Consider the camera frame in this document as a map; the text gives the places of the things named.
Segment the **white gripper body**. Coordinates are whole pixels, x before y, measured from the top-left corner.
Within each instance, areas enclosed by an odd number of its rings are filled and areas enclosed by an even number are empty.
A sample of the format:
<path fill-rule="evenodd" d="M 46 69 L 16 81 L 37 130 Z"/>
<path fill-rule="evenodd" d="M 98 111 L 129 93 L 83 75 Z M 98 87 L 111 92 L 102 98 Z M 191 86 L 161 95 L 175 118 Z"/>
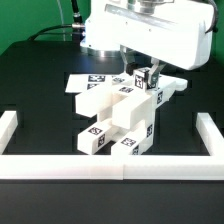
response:
<path fill-rule="evenodd" d="M 91 0 L 84 46 L 118 51 L 125 46 L 192 70 L 210 56 L 214 9 L 194 0 Z"/>

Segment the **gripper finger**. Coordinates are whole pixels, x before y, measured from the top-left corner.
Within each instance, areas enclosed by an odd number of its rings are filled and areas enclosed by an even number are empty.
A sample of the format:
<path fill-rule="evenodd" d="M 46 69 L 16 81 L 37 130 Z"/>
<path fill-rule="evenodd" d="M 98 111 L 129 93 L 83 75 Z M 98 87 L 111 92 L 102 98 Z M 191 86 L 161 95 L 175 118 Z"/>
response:
<path fill-rule="evenodd" d="M 121 46 L 120 53 L 124 63 L 124 72 L 132 76 L 134 70 L 137 68 L 137 63 L 134 57 L 134 51 L 125 46 Z"/>
<path fill-rule="evenodd" d="M 148 84 L 151 88 L 155 88 L 157 86 L 159 74 L 164 68 L 164 64 L 158 59 L 152 59 L 151 63 L 152 67 L 149 71 Z"/>

